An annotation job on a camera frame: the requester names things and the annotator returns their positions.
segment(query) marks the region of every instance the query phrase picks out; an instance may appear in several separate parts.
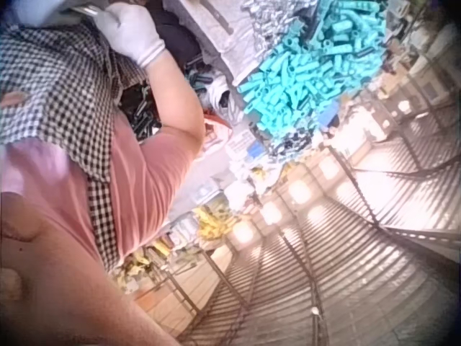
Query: ceiling light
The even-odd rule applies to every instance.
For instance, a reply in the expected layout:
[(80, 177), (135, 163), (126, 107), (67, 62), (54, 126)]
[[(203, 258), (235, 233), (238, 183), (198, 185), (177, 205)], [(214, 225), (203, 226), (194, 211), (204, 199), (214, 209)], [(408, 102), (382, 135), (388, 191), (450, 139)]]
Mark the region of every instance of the ceiling light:
[(232, 230), (234, 236), (242, 244), (248, 243), (253, 239), (253, 230), (247, 222), (239, 222), (233, 226)]
[(261, 215), (266, 221), (267, 225), (273, 225), (274, 223), (282, 220), (282, 213), (273, 202), (264, 204), (263, 208), (261, 209)]
[(291, 197), (297, 204), (304, 204), (310, 198), (310, 190), (306, 183), (302, 180), (292, 182), (288, 187)]
[(404, 112), (405, 114), (408, 114), (411, 111), (410, 102), (407, 100), (400, 101), (398, 103), (398, 109)]

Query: fluorescent light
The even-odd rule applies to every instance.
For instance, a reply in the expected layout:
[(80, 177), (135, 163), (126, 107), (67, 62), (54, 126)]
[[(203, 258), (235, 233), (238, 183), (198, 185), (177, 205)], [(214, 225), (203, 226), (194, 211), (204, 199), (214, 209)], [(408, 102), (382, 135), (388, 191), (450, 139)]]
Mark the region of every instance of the fluorescent light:
[(242, 244), (248, 243), (253, 239), (253, 230), (246, 222), (239, 222), (233, 226), (233, 234)]
[(264, 204), (261, 215), (269, 226), (282, 220), (282, 213), (273, 202)]
[(311, 195), (309, 187), (302, 180), (292, 182), (288, 187), (288, 191), (297, 204), (306, 203)]
[(319, 167), (327, 180), (333, 179), (339, 172), (338, 166), (335, 165), (330, 157), (323, 159), (323, 161), (319, 164)]
[(424, 112), (424, 113), (418, 114), (416, 116), (416, 119), (421, 119), (422, 117), (426, 117), (427, 115), (429, 115), (429, 112)]

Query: hand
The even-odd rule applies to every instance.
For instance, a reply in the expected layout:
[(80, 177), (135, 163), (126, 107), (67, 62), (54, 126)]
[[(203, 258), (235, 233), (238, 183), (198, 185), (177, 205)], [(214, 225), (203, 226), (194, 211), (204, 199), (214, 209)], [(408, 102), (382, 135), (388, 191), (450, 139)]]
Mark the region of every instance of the hand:
[(146, 67), (165, 49), (145, 7), (117, 2), (94, 18), (112, 49)]

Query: finger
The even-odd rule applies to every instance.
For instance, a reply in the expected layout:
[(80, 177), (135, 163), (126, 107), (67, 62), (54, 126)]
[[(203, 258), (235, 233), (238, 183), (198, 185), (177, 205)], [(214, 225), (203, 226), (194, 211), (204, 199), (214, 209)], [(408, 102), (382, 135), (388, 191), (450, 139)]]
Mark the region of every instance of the finger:
[(102, 31), (102, 33), (109, 33), (111, 30), (115, 30), (119, 26), (119, 21), (112, 13), (106, 11), (98, 12), (97, 16), (93, 18), (96, 27)]
[(9, 92), (5, 94), (0, 101), (0, 108), (17, 106), (24, 103), (29, 94), (26, 92)]
[(106, 7), (105, 11), (113, 14), (115, 18), (120, 19), (122, 16), (130, 11), (130, 7), (135, 5), (129, 5), (124, 2), (115, 2), (108, 7)]
[(22, 297), (21, 277), (8, 268), (0, 268), (0, 303), (18, 301)]

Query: sleeve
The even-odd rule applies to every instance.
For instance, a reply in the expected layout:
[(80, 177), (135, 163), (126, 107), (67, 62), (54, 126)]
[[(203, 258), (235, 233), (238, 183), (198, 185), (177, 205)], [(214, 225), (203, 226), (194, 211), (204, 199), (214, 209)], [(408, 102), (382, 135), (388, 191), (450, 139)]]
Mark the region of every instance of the sleeve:
[(167, 215), (176, 191), (195, 158), (186, 138), (160, 132), (141, 146), (161, 215)]

